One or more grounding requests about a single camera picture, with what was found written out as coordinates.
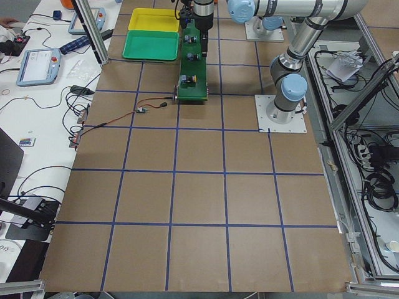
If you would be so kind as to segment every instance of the grid square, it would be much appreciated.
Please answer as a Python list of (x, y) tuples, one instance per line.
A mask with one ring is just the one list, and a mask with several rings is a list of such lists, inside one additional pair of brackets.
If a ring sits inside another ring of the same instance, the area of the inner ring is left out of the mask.
[(130, 140), (126, 168), (172, 170), (175, 155), (175, 136), (175, 130), (134, 129)]
[(132, 15), (135, 8), (152, 8), (154, 0), (134, 0), (134, 1), (124, 1), (120, 8), (119, 14), (129, 14)]
[(396, 1), (369, 1), (361, 11), (361, 14), (367, 26), (399, 28), (398, 6)]
[(257, 67), (222, 65), (222, 90), (230, 95), (256, 95), (261, 93)]
[(171, 190), (171, 173), (125, 173), (117, 221), (168, 223)]
[(175, 9), (176, 3), (172, 3), (171, 1), (164, 1), (164, 0), (155, 0), (155, 6), (154, 8), (165, 8), (165, 9)]
[(277, 93), (276, 85), (270, 74), (269, 67), (261, 67), (262, 88), (265, 95), (275, 95)]
[(112, 221), (120, 175), (118, 171), (71, 172), (57, 220)]
[(271, 173), (269, 140), (258, 132), (225, 132), (226, 170), (244, 173)]
[(227, 175), (230, 224), (280, 225), (273, 176)]
[[(159, 93), (139, 93), (138, 101), (144, 100), (146, 98), (158, 98), (158, 97), (170, 97), (171, 95), (159, 94)], [(168, 106), (154, 109), (151, 107), (146, 107), (149, 109), (147, 113), (140, 114), (137, 113), (134, 117), (133, 126), (147, 126), (155, 128), (175, 128), (177, 124), (177, 103), (171, 100), (147, 100), (140, 103), (140, 105), (151, 104), (154, 106), (159, 106), (161, 103), (167, 102)]]
[[(133, 110), (136, 93), (128, 92), (97, 92), (91, 104), (86, 125), (99, 125), (118, 118)], [(130, 126), (132, 116), (126, 116), (114, 121), (112, 126)]]
[(224, 227), (172, 228), (168, 290), (229, 290)]
[(129, 129), (99, 128), (80, 140), (74, 168), (122, 169)]
[(208, 42), (207, 64), (219, 64), (219, 41), (210, 39)]
[(117, 225), (104, 290), (165, 290), (168, 228)]
[(176, 174), (173, 222), (224, 224), (222, 174)]
[(98, 291), (110, 231), (110, 225), (55, 225), (40, 274), (46, 291)]
[(247, 39), (244, 25), (234, 23), (231, 19), (219, 19), (218, 21), (219, 21), (220, 39), (233, 39), (233, 40)]
[(274, 164), (278, 173), (323, 173), (312, 133), (271, 134)]
[(291, 290), (280, 228), (229, 228), (234, 292)]
[(223, 171), (222, 134), (219, 131), (180, 130), (177, 170)]
[(137, 91), (138, 79), (142, 70), (141, 63), (129, 63), (111, 60), (102, 68), (98, 90)]
[(230, 22), (232, 22), (232, 20), (230, 19), (229, 10), (227, 8), (227, 1), (218, 2), (217, 7), (218, 7), (218, 17), (226, 17), (229, 19)]
[(323, 176), (279, 176), (277, 182), (285, 224), (337, 225)]
[(296, 292), (344, 292), (351, 274), (337, 229), (286, 229)]
[(392, 52), (398, 50), (399, 28), (370, 28), (369, 30), (384, 57), (389, 59), (392, 56)]
[(221, 64), (257, 65), (257, 55), (254, 42), (221, 40)]
[(178, 64), (150, 64), (143, 67), (141, 92), (173, 92), (179, 82), (180, 66)]
[(286, 30), (282, 31), (284, 42), (257, 42), (257, 53), (259, 56), (259, 63), (263, 66), (270, 66), (273, 59), (285, 53), (289, 46), (288, 33)]
[(209, 95), (203, 105), (180, 105), (180, 128), (221, 129), (221, 104), (219, 95)]
[(220, 94), (220, 69), (218, 65), (206, 66), (206, 80), (209, 93)]
[(258, 130), (254, 96), (223, 96), (225, 129)]
[(123, 49), (125, 48), (126, 36), (113, 36), (110, 47), (108, 48), (108, 55), (110, 59), (119, 59), (124, 60), (126, 62), (131, 62), (133, 64), (137, 64), (137, 62), (133, 60), (128, 60), (122, 57)]
[(214, 18), (213, 19), (213, 27), (211, 30), (208, 32), (208, 37), (210, 39), (218, 39), (219, 38), (219, 32), (218, 32), (218, 24), (219, 24), (219, 19)]

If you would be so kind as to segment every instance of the power adapter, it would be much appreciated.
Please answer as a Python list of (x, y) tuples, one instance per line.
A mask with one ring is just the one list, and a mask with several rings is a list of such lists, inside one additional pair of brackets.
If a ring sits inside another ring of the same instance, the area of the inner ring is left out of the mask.
[(61, 11), (53, 11), (52, 12), (52, 19), (53, 20), (56, 20), (56, 21), (59, 21), (59, 20), (61, 20)]
[(94, 91), (78, 85), (73, 85), (69, 91), (74, 95), (92, 95), (94, 93)]

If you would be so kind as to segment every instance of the white cup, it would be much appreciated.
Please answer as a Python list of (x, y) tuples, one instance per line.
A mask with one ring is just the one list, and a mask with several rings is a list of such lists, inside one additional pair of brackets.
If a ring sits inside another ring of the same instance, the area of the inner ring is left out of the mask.
[(393, 240), (384, 243), (384, 249), (391, 252), (399, 252), (399, 242)]

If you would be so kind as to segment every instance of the green circuit board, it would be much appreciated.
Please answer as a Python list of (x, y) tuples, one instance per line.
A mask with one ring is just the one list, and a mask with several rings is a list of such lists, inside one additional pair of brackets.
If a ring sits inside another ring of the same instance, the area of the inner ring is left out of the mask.
[(183, 30), (180, 77), (177, 87), (179, 101), (207, 101), (206, 57), (201, 56), (200, 32), (194, 21)]

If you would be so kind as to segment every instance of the metal profile bar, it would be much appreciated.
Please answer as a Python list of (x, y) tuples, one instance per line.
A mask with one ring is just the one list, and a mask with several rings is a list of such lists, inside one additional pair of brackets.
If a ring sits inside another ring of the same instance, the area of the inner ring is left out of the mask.
[(89, 38), (97, 62), (101, 65), (107, 64), (109, 62), (108, 52), (102, 40), (101, 33), (95, 23), (89, 2), (87, 0), (72, 0), (72, 4)]
[(356, 293), (360, 295), (399, 298), (398, 287), (386, 287), (381, 285), (362, 285), (359, 283), (349, 283), (347, 285), (347, 290), (350, 293)]
[(9, 295), (25, 292), (34, 292), (44, 290), (42, 280), (33, 280), (31, 282), (6, 282), (0, 283), (0, 295)]

